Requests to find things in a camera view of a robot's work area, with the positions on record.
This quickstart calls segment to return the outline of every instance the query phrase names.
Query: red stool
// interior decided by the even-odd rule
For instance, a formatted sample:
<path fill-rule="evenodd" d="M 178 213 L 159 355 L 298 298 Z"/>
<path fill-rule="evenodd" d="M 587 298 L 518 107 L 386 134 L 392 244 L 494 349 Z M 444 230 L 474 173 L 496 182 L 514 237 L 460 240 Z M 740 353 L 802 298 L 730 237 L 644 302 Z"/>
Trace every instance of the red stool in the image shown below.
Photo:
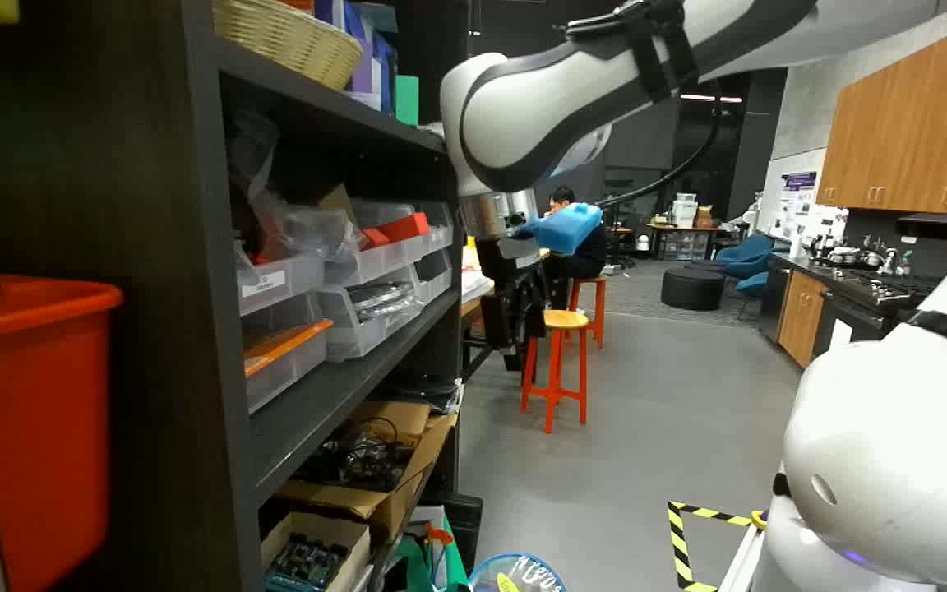
<path fill-rule="evenodd" d="M 604 292 L 604 286 L 609 286 L 604 276 L 574 280 L 568 309 L 579 309 L 579 288 L 582 288 L 587 282 L 597 282 L 597 316 L 591 316 L 590 332 L 591 332 L 591 338 L 599 341 L 599 349 L 604 349 L 604 298 L 609 298 L 609 292 Z"/>
<path fill-rule="evenodd" d="M 543 429 L 552 435 L 552 421 L 556 411 L 563 405 L 563 398 L 576 398 L 579 402 L 579 423 L 587 423 L 587 332 L 590 332 L 590 320 L 587 312 L 574 312 L 574 309 L 545 309 L 543 312 L 545 332 L 551 332 L 551 378 L 545 385 L 535 385 L 535 371 L 538 371 L 538 341 L 530 338 L 525 345 L 525 371 L 519 378 L 519 411 L 530 407 L 530 398 L 538 395 L 545 402 L 545 418 L 543 418 Z M 567 367 L 567 341 L 568 334 L 579 334 L 579 387 L 567 387 L 563 385 L 563 367 Z"/>

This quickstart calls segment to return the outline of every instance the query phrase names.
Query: black shelving unit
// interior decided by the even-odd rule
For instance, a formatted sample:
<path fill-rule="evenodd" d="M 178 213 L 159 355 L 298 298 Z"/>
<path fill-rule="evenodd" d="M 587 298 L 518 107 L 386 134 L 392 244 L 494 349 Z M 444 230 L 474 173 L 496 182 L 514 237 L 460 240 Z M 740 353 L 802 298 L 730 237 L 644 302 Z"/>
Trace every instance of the black shelving unit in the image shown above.
<path fill-rule="evenodd" d="M 394 367 L 460 376 L 454 244 L 454 288 L 419 323 L 247 413 L 227 191 L 237 107 L 280 125 L 286 198 L 347 185 L 456 209 L 438 134 L 218 39 L 210 0 L 41 0 L 0 31 L 0 269 L 124 292 L 112 527 L 70 588 L 259 588 L 259 507 L 291 469 Z"/>

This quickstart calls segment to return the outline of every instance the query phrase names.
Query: red storage bin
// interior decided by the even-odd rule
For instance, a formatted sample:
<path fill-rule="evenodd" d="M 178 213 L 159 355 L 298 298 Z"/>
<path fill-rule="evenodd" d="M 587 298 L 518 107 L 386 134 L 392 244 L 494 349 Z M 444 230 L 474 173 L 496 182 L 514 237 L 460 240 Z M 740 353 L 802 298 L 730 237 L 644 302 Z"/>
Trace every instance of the red storage bin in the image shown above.
<path fill-rule="evenodd" d="M 54 588 L 109 530 L 109 312 L 114 286 L 0 276 L 0 560 Z"/>

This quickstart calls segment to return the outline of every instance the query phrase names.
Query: gray floor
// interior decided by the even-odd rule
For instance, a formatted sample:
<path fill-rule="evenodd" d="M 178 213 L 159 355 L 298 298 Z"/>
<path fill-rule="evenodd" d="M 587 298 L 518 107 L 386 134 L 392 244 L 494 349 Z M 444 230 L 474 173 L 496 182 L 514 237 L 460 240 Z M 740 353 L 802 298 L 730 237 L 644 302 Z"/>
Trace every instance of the gray floor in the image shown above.
<path fill-rule="evenodd" d="M 675 588 L 669 498 L 766 502 L 796 390 L 792 364 L 738 316 L 657 302 L 663 262 L 609 282 L 609 341 L 591 353 L 590 423 L 556 435 L 518 407 L 518 376 L 489 359 L 467 385 L 460 491 L 485 495 L 481 560 L 532 553 L 574 592 Z M 740 530 L 689 519 L 696 580 L 720 582 Z"/>

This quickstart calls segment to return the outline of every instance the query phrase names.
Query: caution tape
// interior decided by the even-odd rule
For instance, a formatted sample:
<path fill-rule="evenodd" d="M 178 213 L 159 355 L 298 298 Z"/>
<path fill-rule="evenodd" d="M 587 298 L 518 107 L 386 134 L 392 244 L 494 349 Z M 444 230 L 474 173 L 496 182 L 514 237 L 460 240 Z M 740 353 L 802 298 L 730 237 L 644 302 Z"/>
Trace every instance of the caution tape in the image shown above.
<path fill-rule="evenodd" d="M 738 530 L 766 530 L 766 514 L 752 510 L 750 516 L 740 514 L 724 514 L 711 507 L 693 507 L 681 498 L 669 498 L 669 521 L 672 521 L 672 549 L 675 549 L 675 573 L 679 573 L 679 588 L 681 592 L 714 592 L 714 584 L 696 582 L 693 564 L 691 564 L 691 543 L 684 536 L 684 514 L 711 521 L 730 521 Z"/>

